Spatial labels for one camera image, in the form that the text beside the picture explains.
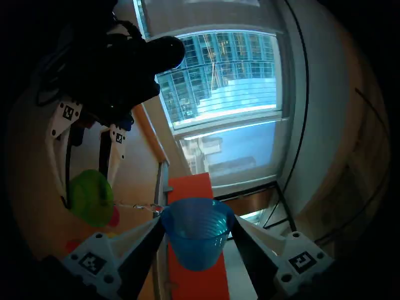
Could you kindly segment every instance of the cable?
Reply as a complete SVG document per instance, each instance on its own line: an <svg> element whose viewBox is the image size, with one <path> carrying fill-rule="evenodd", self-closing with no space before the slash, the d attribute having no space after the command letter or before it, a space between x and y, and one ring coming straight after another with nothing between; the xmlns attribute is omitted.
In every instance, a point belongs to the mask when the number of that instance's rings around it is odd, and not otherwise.
<svg viewBox="0 0 400 300"><path fill-rule="evenodd" d="M71 196L70 196L70 164L71 164L71 150L72 150L72 132L69 132L68 143L66 145L65 153L65 196L66 199L62 199L67 210L71 209Z"/></svg>
<svg viewBox="0 0 400 300"><path fill-rule="evenodd" d="M375 107L371 104L371 102L367 99L367 97L358 89L355 89L355 92L360 95L360 97L364 100L364 102L369 106L369 108L371 108L371 110L373 111L373 113L376 116L376 119L379 121L379 123L382 125L382 129L384 131L384 134L387 138L389 147L390 147L390 135L389 135L389 131L385 125L385 122L382 120L381 116L379 115L378 111L375 109ZM375 197L378 195L378 193L381 191L382 187L385 184L385 181L389 175L390 172L390 161L388 163L387 169L380 181L380 183L378 184L378 186L376 187L376 190L373 192L372 196L367 200L367 202L363 205L363 207L355 214L353 215L349 220L347 220L345 223L343 223L339 228L334 228L331 231L329 231L328 233L324 234L323 236L321 236L320 238L317 238L314 242L315 243L319 243L327 238L332 238L329 239L328 241L325 241L324 243L321 244L321 246L325 246L331 242L334 241L334 237L337 233L343 231L347 226L349 226L355 219L358 218L359 215L361 215L366 209L367 207L371 204L371 202L375 199Z"/></svg>
<svg viewBox="0 0 400 300"><path fill-rule="evenodd" d="M304 55L304 64L305 64L305 106L304 106L304 118L303 118L303 124L301 127L301 134L300 134L300 140L298 141L298 146L297 146L297 152L294 157L293 165L291 166L289 175L287 176L286 183L282 189L282 193L285 193L286 188L288 187L289 181L292 178L293 170L295 169L297 160L299 158L299 153L300 153L300 148L302 147L303 144L303 138L304 138L304 133L306 131L306 123L307 123L307 114L309 111L309 94L310 94L310 74L309 74L309 59L307 55L307 49L306 49L306 43L304 41L304 36L302 29L300 28L300 23L299 20L297 19L295 12L293 11L293 8L290 6L288 0L285 0L285 3L289 7L289 10L291 14L293 15L294 22L296 23L297 31L298 34L300 35L300 40L301 40L301 47L303 49L303 55Z"/></svg>
<svg viewBox="0 0 400 300"><path fill-rule="evenodd" d="M116 21L128 30L131 37L138 36L139 31L133 24L128 21ZM113 45L121 41L121 39L128 38L121 33L105 34L104 37L104 39L99 40L96 50L102 50L103 47L106 47L108 44ZM44 64L39 71L39 74L42 75L42 79L35 97L35 104L37 107L47 106L59 100L65 94L65 91L60 88L60 75L64 70L65 64L73 62L74 60L79 60L82 53L91 55L89 50L92 49L88 47L86 43L82 44L72 41L64 45ZM45 101L40 102L40 95L42 92L54 92L54 94Z"/></svg>
<svg viewBox="0 0 400 300"><path fill-rule="evenodd" d="M265 222L265 224L264 224L264 226L263 226L263 227L265 227L265 226L268 224L268 221L271 219L272 215L274 214L274 212L275 212L275 209L277 208L277 206L278 206L279 202L281 202L281 198L279 198L279 200L278 200L278 201L276 201L276 204L275 204L275 206L273 207L273 209L272 209L271 213L269 214L269 217L268 217L268 219L266 219L266 222Z"/></svg>

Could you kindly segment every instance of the building facade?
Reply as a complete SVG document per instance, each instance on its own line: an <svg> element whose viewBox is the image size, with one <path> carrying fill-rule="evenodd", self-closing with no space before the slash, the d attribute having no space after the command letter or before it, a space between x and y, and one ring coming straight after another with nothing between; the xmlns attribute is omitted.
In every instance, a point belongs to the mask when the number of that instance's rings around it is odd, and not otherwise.
<svg viewBox="0 0 400 300"><path fill-rule="evenodd" d="M210 32L180 38L182 64L157 76L173 124L277 104L271 36Z"/></svg>

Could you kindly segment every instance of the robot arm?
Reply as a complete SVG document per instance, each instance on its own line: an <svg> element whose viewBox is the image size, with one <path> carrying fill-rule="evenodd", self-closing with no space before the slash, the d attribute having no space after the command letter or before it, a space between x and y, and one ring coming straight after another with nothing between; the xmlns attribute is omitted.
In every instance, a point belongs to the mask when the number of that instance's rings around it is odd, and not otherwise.
<svg viewBox="0 0 400 300"><path fill-rule="evenodd" d="M57 105L46 131L45 145L55 186L63 199L66 208L70 209L67 185L69 183L69 165L71 144L76 129L75 124L80 119L83 105L65 96ZM126 133L131 130L132 118L122 122L122 125L111 124L101 135L99 171L113 186L117 170L125 158ZM59 156L55 152L55 140L60 139Z"/></svg>
<svg viewBox="0 0 400 300"><path fill-rule="evenodd" d="M62 264L107 299L136 299L164 233L160 217L115 238L95 233ZM277 236L236 216L232 235L260 299L291 297L333 262L298 231Z"/></svg>

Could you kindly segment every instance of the black camera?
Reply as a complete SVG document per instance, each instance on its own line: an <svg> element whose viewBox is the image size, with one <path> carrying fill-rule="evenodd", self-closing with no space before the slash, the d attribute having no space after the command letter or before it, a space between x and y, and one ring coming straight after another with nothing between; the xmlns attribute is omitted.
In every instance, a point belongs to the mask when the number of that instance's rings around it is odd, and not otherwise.
<svg viewBox="0 0 400 300"><path fill-rule="evenodd" d="M104 7L110 10L114 6ZM107 25L90 34L87 29L83 34L80 28L95 30L90 26L94 20L82 17L75 21L75 37L45 72L36 103L43 106L68 95L83 104L84 112L94 120L109 126L123 122L135 105L160 93L155 75L179 66L185 47L173 36L146 42L133 24L117 20L112 11L100 15L107 16L103 17ZM117 25L124 26L128 35L107 34ZM40 92L52 91L52 98L39 100Z"/></svg>

